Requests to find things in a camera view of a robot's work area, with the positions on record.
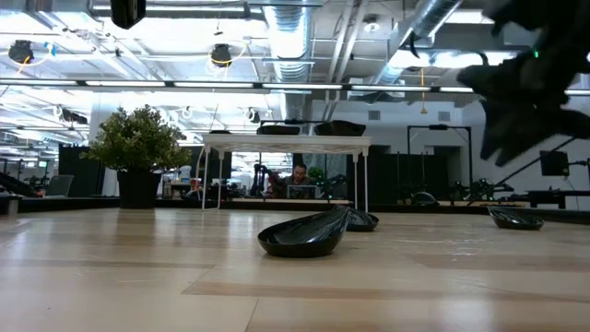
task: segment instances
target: wire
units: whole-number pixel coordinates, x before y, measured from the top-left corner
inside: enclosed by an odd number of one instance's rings
[[[211,125],[209,126],[209,132],[211,131],[211,129],[213,129],[213,123],[215,122],[215,120],[218,117],[218,109],[219,109],[219,103],[217,105],[215,105],[215,112],[213,113],[213,119],[211,119]]]
[[[572,190],[575,191],[575,187],[573,186],[572,182],[570,181],[570,179],[568,179],[567,176],[565,178],[563,178],[563,181],[568,183],[570,185],[570,187],[572,188]],[[575,197],[575,206],[579,211],[580,210],[580,202],[578,202],[578,196]]]

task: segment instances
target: spotlight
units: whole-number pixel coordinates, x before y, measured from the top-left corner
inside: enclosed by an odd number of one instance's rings
[[[260,114],[258,114],[257,111],[253,110],[252,107],[249,108],[248,111],[246,112],[246,117],[253,124],[259,124],[260,123]]]
[[[369,33],[373,33],[381,27],[377,22],[377,16],[374,14],[367,15],[362,22],[366,24],[364,30]]]
[[[89,123],[89,120],[86,117],[78,115],[65,108],[62,108],[62,119],[68,123],[77,123],[81,125],[87,125]]]
[[[216,44],[211,52],[211,62],[220,68],[231,65],[230,46],[228,44]]]
[[[30,63],[35,58],[30,49],[30,41],[15,41],[8,50],[8,57],[19,64]]]

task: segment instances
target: ceiling light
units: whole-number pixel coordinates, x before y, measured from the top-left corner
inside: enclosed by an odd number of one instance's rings
[[[373,33],[381,27],[379,23],[377,23],[377,15],[375,14],[367,15],[362,22],[365,23],[364,30],[369,33]]]
[[[462,88],[462,87],[441,87],[440,92],[452,92],[452,93],[473,93],[472,88]]]
[[[16,63],[29,64],[35,58],[30,44],[31,41],[15,41],[15,44],[10,46],[8,50],[8,57]]]
[[[566,90],[565,94],[568,96],[590,96],[590,90],[571,89]]]
[[[91,87],[165,87],[160,81],[86,81]]]
[[[377,85],[353,85],[350,87],[359,91],[390,91],[390,92],[429,92],[429,87],[408,87],[408,86],[377,86]]]
[[[74,80],[0,78],[0,85],[63,86],[77,85]]]
[[[231,65],[230,46],[228,44],[216,44],[210,55],[211,63],[219,68],[227,68]]]
[[[251,89],[253,83],[234,82],[174,82],[178,88],[210,88],[210,89]]]
[[[341,84],[264,83],[263,89],[342,89]]]

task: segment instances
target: silver duct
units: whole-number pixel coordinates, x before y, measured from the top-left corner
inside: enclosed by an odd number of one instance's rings
[[[312,12],[308,7],[268,6],[264,8],[273,57],[296,60],[309,55]],[[296,62],[274,63],[277,81],[308,82],[310,66]],[[302,119],[308,99],[305,94],[283,93],[281,112],[284,119]]]
[[[414,32],[421,38],[432,38],[451,14],[461,6],[463,0],[420,0],[416,4],[414,15],[405,22],[398,24],[392,32],[390,56],[393,56],[410,35]],[[402,75],[405,68],[394,67],[390,61],[372,80],[372,84],[391,85]]]

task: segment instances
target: chair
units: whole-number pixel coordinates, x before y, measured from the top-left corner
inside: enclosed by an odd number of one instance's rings
[[[45,197],[67,197],[74,175],[56,175],[52,178],[45,191]]]

